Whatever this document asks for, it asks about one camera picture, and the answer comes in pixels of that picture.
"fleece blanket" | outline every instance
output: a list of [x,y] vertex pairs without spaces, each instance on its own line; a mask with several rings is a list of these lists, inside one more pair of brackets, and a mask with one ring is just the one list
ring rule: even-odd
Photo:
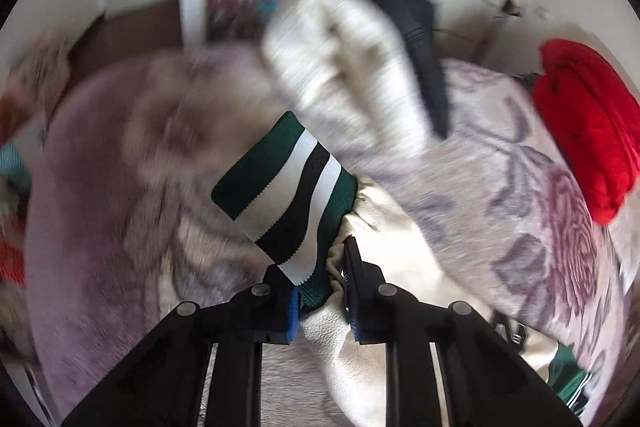
[[[296,13],[285,3],[274,22]],[[388,53],[399,36],[385,27],[377,24],[386,44],[352,48],[380,66],[356,83],[348,64],[334,68],[344,64],[347,34],[326,31],[326,40],[338,39],[334,51],[302,75],[287,58],[286,46],[301,38],[295,25],[285,33],[272,25],[268,34],[282,43],[265,40],[273,76],[245,46],[166,53],[102,71],[60,108],[34,176],[26,274],[36,347],[63,414],[180,300],[217,304],[261,279],[270,260],[209,194],[291,108],[343,166],[368,174],[400,204],[453,280],[572,349],[592,375],[581,416],[590,422],[623,328],[606,229],[590,221],[510,78],[446,62],[450,139],[429,140],[425,115],[411,105],[415,119],[390,118],[385,127],[394,103],[418,100],[410,76],[400,92],[381,86],[390,78],[383,72],[402,61]],[[367,86],[393,96],[376,101]],[[317,367],[304,338],[265,350],[265,425],[349,424]]]

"round metal bolt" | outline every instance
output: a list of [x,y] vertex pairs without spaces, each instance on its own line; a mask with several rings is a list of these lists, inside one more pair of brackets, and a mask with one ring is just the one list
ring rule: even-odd
[[378,293],[384,297],[392,297],[398,293],[398,288],[389,283],[378,286]]
[[457,301],[453,303],[453,311],[458,315],[468,315],[473,308],[465,301]]
[[271,293],[271,288],[268,284],[261,282],[260,284],[255,284],[251,287],[251,293],[256,297],[264,297]]
[[188,317],[196,312],[196,305],[192,302],[183,302],[178,306],[178,315]]

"gathered fabric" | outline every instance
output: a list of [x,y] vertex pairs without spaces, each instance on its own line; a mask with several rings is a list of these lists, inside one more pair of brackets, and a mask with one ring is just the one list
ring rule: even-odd
[[640,106],[596,51],[553,39],[532,95],[569,163],[591,217],[607,225],[640,172]]

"red cloth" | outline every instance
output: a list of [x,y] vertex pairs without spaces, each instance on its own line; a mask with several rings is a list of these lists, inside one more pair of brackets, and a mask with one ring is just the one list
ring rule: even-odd
[[596,51],[554,39],[541,48],[545,74],[532,95],[572,168],[591,217],[615,217],[640,172],[640,107]]

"green striped ribbed cuff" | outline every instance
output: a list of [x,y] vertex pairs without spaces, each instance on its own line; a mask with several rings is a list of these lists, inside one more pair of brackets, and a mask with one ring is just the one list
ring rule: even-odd
[[229,169],[211,199],[299,288],[308,308],[331,287],[326,256],[357,181],[287,111]]

